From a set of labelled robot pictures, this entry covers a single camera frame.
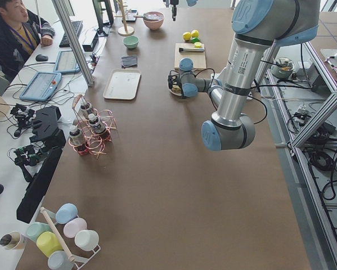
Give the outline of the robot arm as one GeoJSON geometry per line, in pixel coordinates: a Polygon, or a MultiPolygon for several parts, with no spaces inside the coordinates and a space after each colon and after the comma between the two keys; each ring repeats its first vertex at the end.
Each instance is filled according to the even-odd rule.
{"type": "MultiPolygon", "coordinates": [[[[179,0],[163,0],[163,2],[167,8],[171,8],[172,20],[176,21],[177,6],[179,5],[179,0]]],[[[186,2],[189,7],[192,7],[197,4],[198,0],[186,0],[186,2]]]]}
{"type": "Polygon", "coordinates": [[[190,58],[179,62],[179,71],[168,76],[168,85],[178,85],[183,97],[206,92],[218,107],[201,126],[206,148],[243,149],[252,143],[255,126],[242,108],[265,50],[274,44],[282,47],[312,40],[319,13],[319,1],[240,1],[232,16],[235,36],[223,78],[197,78],[190,58]]]}

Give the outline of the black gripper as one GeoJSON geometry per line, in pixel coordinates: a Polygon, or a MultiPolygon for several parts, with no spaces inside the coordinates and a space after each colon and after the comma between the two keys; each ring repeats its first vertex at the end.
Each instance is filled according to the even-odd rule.
{"type": "Polygon", "coordinates": [[[173,87],[180,87],[180,89],[182,87],[179,74],[168,75],[168,88],[172,89],[173,87]]]}

